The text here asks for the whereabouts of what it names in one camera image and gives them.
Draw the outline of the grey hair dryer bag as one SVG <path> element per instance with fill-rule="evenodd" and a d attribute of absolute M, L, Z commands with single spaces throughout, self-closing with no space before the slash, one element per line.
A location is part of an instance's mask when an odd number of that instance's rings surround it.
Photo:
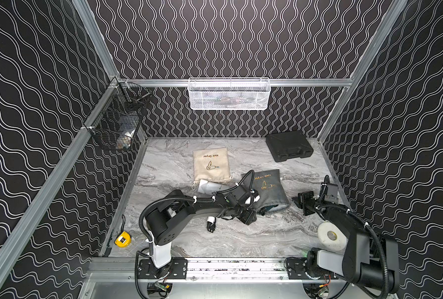
<path fill-rule="evenodd" d="M 255 172 L 252 188 L 258 191 L 260 196 L 260 199 L 252 205 L 259 215 L 280 213 L 291 205 L 281 184 L 278 169 Z"/>

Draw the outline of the white hair dryer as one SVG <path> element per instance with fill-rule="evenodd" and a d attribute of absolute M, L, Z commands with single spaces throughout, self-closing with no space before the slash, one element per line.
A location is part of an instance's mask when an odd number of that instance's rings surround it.
<path fill-rule="evenodd" d="M 222 191 L 225 188 L 226 188 L 226 186 L 224 186 L 222 184 L 214 183 L 214 182 L 210 182 L 210 181 L 201 179 L 199 182 L 198 192 L 203 193 L 203 194 L 212 195 L 213 193 L 216 193 L 218 191 Z M 217 221 L 216 218 L 213 216 L 209 216 L 207 218 L 207 230 L 210 233 L 213 233 L 215 231 L 216 221 Z"/>

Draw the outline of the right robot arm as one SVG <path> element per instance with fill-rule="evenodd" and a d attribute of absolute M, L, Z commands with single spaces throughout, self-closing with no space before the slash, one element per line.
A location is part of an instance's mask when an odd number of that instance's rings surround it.
<path fill-rule="evenodd" d="M 346 238 L 342 252 L 312 248 L 304 258 L 285 259 L 285 269 L 291 280 L 311 279 L 325 282 L 318 286 L 326 290 L 336 279 L 345 281 L 334 297 L 338 299 L 350 284 L 360 288 L 372 299 L 385 299 L 398 292 L 400 270 L 398 242 L 376 233 L 372 226 L 350 207 L 336 203 L 338 187 L 326 176 L 318 196 L 306 191 L 293 198 L 305 216 L 317 214 L 333 228 L 326 232 L 327 239 Z"/>

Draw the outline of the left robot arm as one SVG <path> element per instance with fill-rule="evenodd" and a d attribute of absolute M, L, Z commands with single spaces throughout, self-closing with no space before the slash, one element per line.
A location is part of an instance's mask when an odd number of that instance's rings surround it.
<path fill-rule="evenodd" d="M 253 187 L 255 172 L 247 172 L 234 187 L 215 191 L 209 197 L 185 195 L 176 189 L 144 208 L 139 228 L 147 237 L 149 257 L 160 269 L 172 260 L 172 241 L 194 218 L 238 219 L 250 225 L 257 219 L 255 203 L 260 199 Z"/>

